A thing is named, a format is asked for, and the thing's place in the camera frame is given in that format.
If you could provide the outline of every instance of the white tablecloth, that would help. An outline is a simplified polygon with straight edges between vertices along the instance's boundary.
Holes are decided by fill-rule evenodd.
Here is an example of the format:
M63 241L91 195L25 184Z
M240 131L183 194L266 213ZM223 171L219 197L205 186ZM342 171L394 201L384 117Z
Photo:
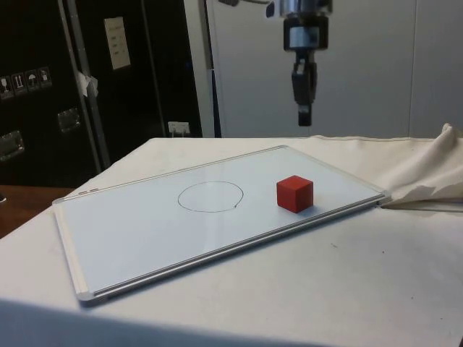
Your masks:
M365 179L433 145L401 141L157 139L78 191L282 144ZM51 209L0 241L3 346L458 346L462 322L461 213L368 210L93 308Z

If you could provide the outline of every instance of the sticker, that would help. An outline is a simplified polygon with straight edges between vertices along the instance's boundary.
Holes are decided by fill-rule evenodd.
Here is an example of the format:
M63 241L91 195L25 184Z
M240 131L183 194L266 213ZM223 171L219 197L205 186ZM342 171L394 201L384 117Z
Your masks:
M109 55L113 70L130 66L129 48L125 37L124 18L108 18L104 20Z
M22 72L19 74L12 74L12 84L16 96L27 93L27 83Z
M0 100L6 100L13 97L13 86L9 76L0 77Z
M41 85L38 81L38 73L37 70L30 70L25 73L25 79L27 84L27 89L30 92L34 92L41 88Z
M41 67L38 69L38 81L42 88L51 87L53 85L50 76L50 69L48 67Z

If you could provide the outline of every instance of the door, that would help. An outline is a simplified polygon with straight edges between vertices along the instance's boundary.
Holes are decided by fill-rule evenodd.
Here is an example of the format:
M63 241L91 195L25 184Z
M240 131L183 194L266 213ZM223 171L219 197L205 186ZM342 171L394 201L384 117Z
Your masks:
M237 2L229 6L224 2ZM307 136L297 126L294 54L258 1L207 0L225 137ZM329 48L315 54L310 134L407 136L416 0L335 1Z

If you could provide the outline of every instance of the white label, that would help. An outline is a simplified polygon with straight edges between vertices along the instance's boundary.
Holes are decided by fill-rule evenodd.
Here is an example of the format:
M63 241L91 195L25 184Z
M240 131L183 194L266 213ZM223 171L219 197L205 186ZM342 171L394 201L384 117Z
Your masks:
M125 38L124 18L108 18L104 20L106 37L108 38L109 53L113 70L130 65L129 48Z

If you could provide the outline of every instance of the red cube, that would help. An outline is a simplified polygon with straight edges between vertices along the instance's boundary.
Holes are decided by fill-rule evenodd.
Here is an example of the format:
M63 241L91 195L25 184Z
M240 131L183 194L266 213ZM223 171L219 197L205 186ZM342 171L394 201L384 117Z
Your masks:
M299 213L313 206L313 182L299 176L276 184L278 206Z

